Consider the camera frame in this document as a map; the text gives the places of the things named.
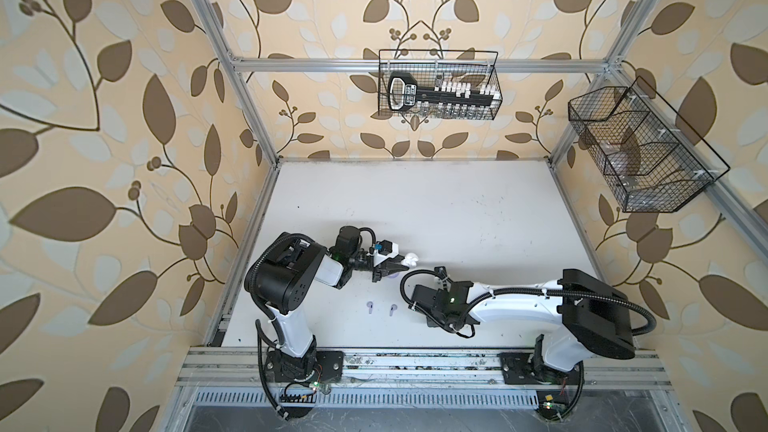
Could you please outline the white earbud charging case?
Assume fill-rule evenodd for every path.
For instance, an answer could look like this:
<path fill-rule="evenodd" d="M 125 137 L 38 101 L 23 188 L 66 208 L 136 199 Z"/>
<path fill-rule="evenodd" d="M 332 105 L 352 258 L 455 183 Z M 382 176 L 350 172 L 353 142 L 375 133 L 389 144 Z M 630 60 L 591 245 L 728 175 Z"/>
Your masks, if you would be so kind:
<path fill-rule="evenodd" d="M 419 258 L 415 253 L 407 253 L 401 260 L 401 265 L 413 269 L 418 265 Z"/>

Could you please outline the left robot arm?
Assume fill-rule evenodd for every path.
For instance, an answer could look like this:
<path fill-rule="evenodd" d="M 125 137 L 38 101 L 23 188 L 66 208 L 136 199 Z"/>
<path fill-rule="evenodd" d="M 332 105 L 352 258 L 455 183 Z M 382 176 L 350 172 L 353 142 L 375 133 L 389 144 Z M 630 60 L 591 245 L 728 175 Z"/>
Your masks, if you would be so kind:
<path fill-rule="evenodd" d="M 315 284 L 341 289 L 354 272 L 369 272 L 374 283 L 416 267 L 419 257 L 379 240 L 369 227 L 343 226 L 326 247 L 302 233 L 284 232 L 250 266 L 244 290 L 276 332 L 275 347 L 304 359 L 316 347 L 302 303 Z"/>

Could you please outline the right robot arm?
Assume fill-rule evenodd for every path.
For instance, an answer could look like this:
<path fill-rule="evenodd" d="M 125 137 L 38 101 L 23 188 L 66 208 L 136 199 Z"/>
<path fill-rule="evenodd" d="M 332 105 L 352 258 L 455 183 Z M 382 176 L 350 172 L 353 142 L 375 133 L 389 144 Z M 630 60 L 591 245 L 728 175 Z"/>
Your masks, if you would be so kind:
<path fill-rule="evenodd" d="M 527 286 L 492 286 L 451 279 L 443 267 L 406 273 L 399 292 L 428 326 L 471 339 L 485 323 L 515 320 L 552 326 L 540 333 L 524 373 L 553 383 L 593 356 L 630 360 L 634 338 L 653 332 L 654 314 L 616 288 L 578 269 L 558 280 Z"/>

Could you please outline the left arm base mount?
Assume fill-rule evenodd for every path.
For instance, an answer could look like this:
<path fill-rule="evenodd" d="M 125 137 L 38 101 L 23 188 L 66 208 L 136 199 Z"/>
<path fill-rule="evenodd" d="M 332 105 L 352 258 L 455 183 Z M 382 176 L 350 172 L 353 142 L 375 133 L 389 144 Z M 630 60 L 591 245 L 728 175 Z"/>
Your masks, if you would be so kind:
<path fill-rule="evenodd" d="M 270 349 L 259 358 L 259 380 L 264 396 L 278 417 L 288 421 L 306 415 L 317 396 L 330 392 L 342 378 L 342 351 L 311 349 L 302 358 Z"/>

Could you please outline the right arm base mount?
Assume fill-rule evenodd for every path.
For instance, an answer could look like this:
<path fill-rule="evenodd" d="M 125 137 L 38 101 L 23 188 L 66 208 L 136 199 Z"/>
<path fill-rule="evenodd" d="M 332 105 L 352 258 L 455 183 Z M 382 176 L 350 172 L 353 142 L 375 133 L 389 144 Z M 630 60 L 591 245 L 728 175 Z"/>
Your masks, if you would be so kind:
<path fill-rule="evenodd" d="M 499 355 L 505 385 L 540 385 L 535 412 L 545 422 L 564 422 L 574 412 L 585 385 L 584 363 L 569 372 L 546 366 L 535 353 L 505 352 Z"/>

